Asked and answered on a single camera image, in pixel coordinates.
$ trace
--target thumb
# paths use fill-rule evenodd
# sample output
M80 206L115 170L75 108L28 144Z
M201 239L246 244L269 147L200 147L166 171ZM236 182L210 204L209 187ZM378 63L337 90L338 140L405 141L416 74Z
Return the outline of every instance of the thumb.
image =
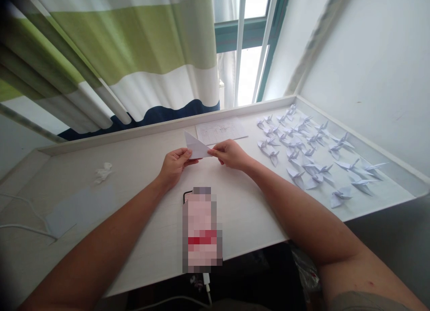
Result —
M225 156L227 155L225 152L221 152L215 149L209 149L207 151L207 153L209 153L211 156L216 157L218 159L223 160L225 158Z
M181 164L184 164L187 162L187 160L191 157L192 154L193 154L193 151L191 149L188 149L183 155L179 157L178 161Z

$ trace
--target navy blue stripe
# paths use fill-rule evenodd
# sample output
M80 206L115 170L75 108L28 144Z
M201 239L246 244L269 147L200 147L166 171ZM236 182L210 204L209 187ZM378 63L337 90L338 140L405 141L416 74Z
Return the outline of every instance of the navy blue stripe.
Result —
M170 121L173 119L182 119L184 117L218 111L218 110L219 110L219 102L217 105L213 107L207 107L203 105L202 101L195 99L179 110L172 110L162 106L153 107L149 109L148 112L146 112L143 120L139 122L136 122L132 118L130 124L122 124L121 121L115 115L111 117L113 125L108 129L105 129L105 130L100 129L96 132L90 132L85 134L78 134L74 130L68 129L60 133L58 136L68 141L73 141L73 140L85 139L90 136L98 136L102 134L123 131L129 128L137 128L145 125Z

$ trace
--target forearm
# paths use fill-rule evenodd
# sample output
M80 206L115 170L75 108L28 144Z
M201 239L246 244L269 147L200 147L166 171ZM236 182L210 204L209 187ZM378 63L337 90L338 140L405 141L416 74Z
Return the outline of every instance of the forearm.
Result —
M157 179L140 191L70 251L22 308L92 309L116 278L166 191Z
M366 249L322 204L261 163L253 160L244 172L260 187L289 237L317 265L344 260Z

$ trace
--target person's right hand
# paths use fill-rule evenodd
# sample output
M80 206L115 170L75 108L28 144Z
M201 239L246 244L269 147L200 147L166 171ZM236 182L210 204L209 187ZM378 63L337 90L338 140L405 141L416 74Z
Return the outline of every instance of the person's right hand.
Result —
M218 143L207 153L217 157L222 165L225 164L229 168L238 170L244 170L253 160L240 145L231 139Z

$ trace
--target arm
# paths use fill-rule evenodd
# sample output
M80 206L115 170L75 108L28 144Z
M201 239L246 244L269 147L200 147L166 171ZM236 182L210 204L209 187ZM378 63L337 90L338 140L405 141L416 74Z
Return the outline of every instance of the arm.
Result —
M363 291L390 298L414 310L427 310L405 284L332 212L248 156L234 141L209 154L245 172L262 190L282 227L316 264L326 304L342 292Z
M92 310L127 260L164 194L177 184L191 150L166 155L158 177L89 233L46 276L20 310Z

